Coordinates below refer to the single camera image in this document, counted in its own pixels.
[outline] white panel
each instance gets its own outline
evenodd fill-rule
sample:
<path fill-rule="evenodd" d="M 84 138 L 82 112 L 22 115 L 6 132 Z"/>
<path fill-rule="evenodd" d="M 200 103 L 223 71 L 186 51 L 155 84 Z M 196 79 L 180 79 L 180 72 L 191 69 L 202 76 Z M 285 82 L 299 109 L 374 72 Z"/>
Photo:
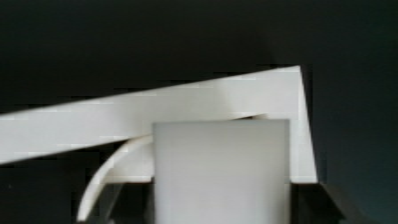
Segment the white panel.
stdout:
<path fill-rule="evenodd" d="M 289 122 L 155 126 L 157 224 L 287 224 Z"/>
<path fill-rule="evenodd" d="M 260 114 L 290 119 L 292 181 L 317 182 L 299 67 L 3 115 L 0 163 L 150 135 L 155 122 L 232 120 Z"/>

